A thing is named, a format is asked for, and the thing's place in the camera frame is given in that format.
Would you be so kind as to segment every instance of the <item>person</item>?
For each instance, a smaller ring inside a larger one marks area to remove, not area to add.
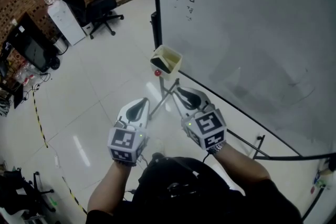
[[[302,223],[298,209],[280,193],[260,163],[226,142],[209,153],[244,190],[245,196],[230,190],[214,170],[198,160],[155,153],[131,202],[123,200],[131,167],[116,161],[112,164],[90,197],[86,223]]]

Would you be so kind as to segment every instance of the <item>black and white marker cube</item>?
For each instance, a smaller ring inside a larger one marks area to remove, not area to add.
[[[226,124],[219,109],[196,113],[182,120],[183,130],[203,150],[225,140]]]
[[[128,130],[113,127],[110,130],[108,148],[113,159],[135,163],[146,146],[144,130]]]

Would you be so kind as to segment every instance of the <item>white tile floor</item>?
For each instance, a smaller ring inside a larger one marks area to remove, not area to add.
[[[51,79],[36,92],[36,103],[46,140],[40,136],[33,97],[16,110],[11,108],[7,118],[0,119],[0,155],[9,167],[22,167],[29,180],[33,172],[40,171],[44,190],[53,188],[48,198],[57,203],[53,220],[62,223],[84,223],[85,214],[79,209],[62,180],[87,208],[88,200],[112,163],[107,150],[109,129],[119,109],[140,97],[148,97],[151,108],[159,102],[159,80],[150,69],[149,57],[153,51],[150,15],[155,11],[154,0],[133,0],[115,10],[125,20],[111,23],[116,31],[112,37],[106,29],[70,47],[61,58],[61,66],[51,73]],[[181,85],[201,89],[193,81],[179,75]],[[213,94],[209,98],[221,112],[228,127],[256,144],[256,137],[265,134],[262,150],[270,155],[294,155],[275,137],[242,115]],[[159,109],[149,125],[152,137],[159,138],[168,156],[190,156],[203,159],[206,155],[181,131],[180,118],[172,100]],[[248,146],[228,135],[228,141],[249,156],[254,154]],[[155,152],[155,139],[144,151],[150,159]],[[61,169],[55,167],[55,150]],[[210,166],[215,160],[209,157]],[[280,191],[303,214],[315,194],[310,194],[312,179],[318,162],[262,161]],[[142,167],[133,168],[127,188],[136,188]]]

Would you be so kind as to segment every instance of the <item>white cabinet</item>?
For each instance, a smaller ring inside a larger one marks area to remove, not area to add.
[[[79,26],[70,8],[62,0],[49,6],[48,14],[71,45],[85,38],[85,33]]]

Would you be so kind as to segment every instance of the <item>wristwatch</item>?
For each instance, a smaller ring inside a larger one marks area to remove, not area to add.
[[[123,166],[127,166],[127,167],[135,167],[137,164],[136,163],[132,163],[132,162],[124,162],[121,161],[119,159],[113,159],[116,163],[122,164]]]
[[[216,154],[218,151],[220,151],[223,146],[226,144],[226,141],[220,142],[217,145],[208,148],[206,151],[208,151],[209,154],[214,155]]]

